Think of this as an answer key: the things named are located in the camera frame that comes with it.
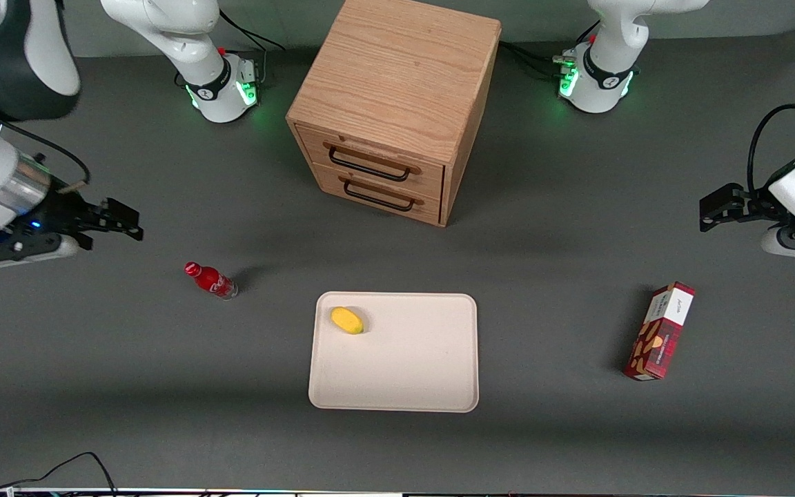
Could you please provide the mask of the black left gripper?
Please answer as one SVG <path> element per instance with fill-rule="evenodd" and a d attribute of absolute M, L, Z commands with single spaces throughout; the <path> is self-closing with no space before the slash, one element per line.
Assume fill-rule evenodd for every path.
<path fill-rule="evenodd" d="M 698 230 L 706 233 L 719 224 L 769 221 L 782 226 L 789 212 L 767 189 L 745 192 L 744 186 L 728 183 L 704 196 L 698 207 Z"/>

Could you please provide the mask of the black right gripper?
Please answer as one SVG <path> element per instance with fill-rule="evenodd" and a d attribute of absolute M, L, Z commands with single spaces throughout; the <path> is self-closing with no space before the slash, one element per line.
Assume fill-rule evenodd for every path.
<path fill-rule="evenodd" d="M 85 231 L 121 233 L 134 240 L 144 239 L 139 227 L 139 211 L 113 198 L 104 200 L 104 219 L 101 207 L 87 202 L 77 191 L 60 193 L 64 182 L 52 182 L 45 198 L 30 212 L 30 229 L 38 233 L 70 235 Z"/>

